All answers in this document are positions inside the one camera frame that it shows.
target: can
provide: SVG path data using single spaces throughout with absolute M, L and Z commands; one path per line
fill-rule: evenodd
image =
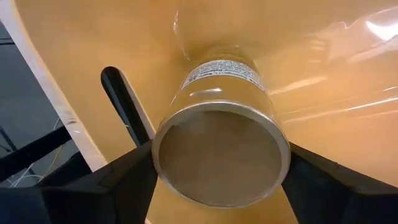
M 290 147 L 254 62 L 239 47 L 210 47 L 175 95 L 152 145 L 173 191 L 202 205 L 245 207 L 284 180 Z

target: white cable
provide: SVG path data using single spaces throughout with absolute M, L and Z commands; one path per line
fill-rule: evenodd
M 55 128 L 57 127 L 57 125 L 58 125 L 58 123 L 60 122 L 60 118 L 58 118 L 57 119 L 57 121 L 55 122 L 55 125 L 54 125 L 54 127 L 52 128 L 52 130 L 54 131 L 55 130 Z
M 57 127 L 57 124 L 60 122 L 60 120 L 61 120 L 60 118 L 57 119 L 57 122 L 55 122 L 55 125 L 54 125 L 54 127 L 52 128 L 52 130 L 55 130 L 55 128 Z M 45 171 L 43 177 L 46 177 L 46 176 L 50 173 L 50 171 L 51 171 L 52 167 L 55 165 L 55 161 L 58 159 L 58 156 L 60 155 L 61 150 L 62 150 L 62 148 L 63 148 L 64 145 L 65 145 L 65 144 L 61 145 L 61 146 L 58 148 L 57 153 L 56 153 L 55 156 L 54 156 L 54 159 L 52 160 L 52 162 L 51 162 L 49 168 Z
M 32 168 L 33 164 L 35 164 L 35 163 L 32 163 L 32 164 L 25 170 L 25 172 L 21 175 L 21 177 L 18 178 L 18 179 L 15 181 L 15 184 L 12 184 L 10 187 L 16 187 L 16 186 L 19 184 L 19 182 L 22 180 L 22 178 L 25 177 L 25 174 L 30 170 L 30 168 Z
M 41 181 L 43 179 L 43 177 L 41 175 L 33 175 L 33 174 L 32 175 L 26 175 L 22 179 L 24 179 L 26 177 L 38 177 L 40 179 L 39 181 Z M 16 181 L 11 182 L 11 186 L 10 187 L 16 187 Z
M 53 131 L 54 131 L 55 128 L 57 127 L 57 125 L 58 125 L 58 123 L 60 122 L 60 120 L 61 120 L 61 119 L 58 117 L 57 121 L 56 121 L 55 124 L 54 124 L 54 127 L 52 128 Z M 54 165 L 55 160 L 57 159 L 58 154 L 59 154 L 60 150 L 62 149 L 62 146 L 59 148 L 57 154 L 56 154 L 55 157 L 54 157 L 54 160 L 52 161 L 52 163 L 51 163 L 49 169 L 47 169 L 45 175 L 47 175 L 47 173 L 50 171 L 50 169 L 51 169 L 52 166 Z M 35 164 L 35 163 L 32 163 L 32 164 L 25 170 L 25 172 L 21 175 L 21 177 L 20 177 L 19 179 L 17 179 L 17 180 L 14 182 L 14 184 L 11 184 L 10 187 L 17 187 L 17 185 L 19 184 L 19 182 L 20 182 L 23 178 L 25 178 L 26 173 L 30 170 L 30 168 L 32 168 L 32 166 L 33 166 L 34 164 Z

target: black plastic part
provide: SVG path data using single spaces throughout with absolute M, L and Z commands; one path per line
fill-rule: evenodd
M 0 223 L 143 224 L 157 181 L 150 152 L 148 142 L 64 186 L 52 177 L 50 186 L 0 189 Z
M 71 140 L 65 127 L 61 127 L 44 137 L 18 149 L 12 154 L 0 159 L 0 182 L 11 175 L 29 167 L 54 149 Z
M 138 110 L 124 84 L 120 71 L 106 67 L 101 74 L 102 86 L 137 146 L 148 142 L 149 136 Z
M 299 223 L 398 223 L 398 189 L 291 144 L 282 183 Z
M 61 167 L 51 172 L 35 187 L 61 187 L 91 173 L 90 167 L 80 152 L 77 152 Z
M 17 146 L 13 143 L 13 141 L 11 141 L 11 138 L 8 136 L 8 134 L 6 133 L 6 131 L 0 126 L 0 134 L 2 135 L 2 137 L 4 138 L 4 140 L 7 142 L 7 144 L 9 145 L 9 147 L 11 148 L 11 150 L 13 152 L 16 152 L 18 150 Z M 1 146 L 2 148 L 4 148 L 7 152 L 11 152 L 11 150 L 9 150 L 8 148 Z M 28 170 L 30 175 L 36 175 L 35 172 L 32 170 L 32 168 L 30 168 Z

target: transparent plastic sheet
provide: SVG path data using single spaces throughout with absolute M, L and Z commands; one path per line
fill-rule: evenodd
M 238 45 L 289 141 L 398 186 L 398 7 L 358 4 L 185 0 L 174 32 L 189 60 L 209 45 Z

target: black holder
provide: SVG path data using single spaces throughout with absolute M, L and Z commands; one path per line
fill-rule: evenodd
M 69 139 L 62 127 L 0 159 L 0 180 Z M 77 153 L 34 187 L 0 189 L 0 223 L 143 224 L 157 181 L 151 143 L 92 173 Z M 398 223 L 397 188 L 291 148 L 282 186 L 299 223 Z

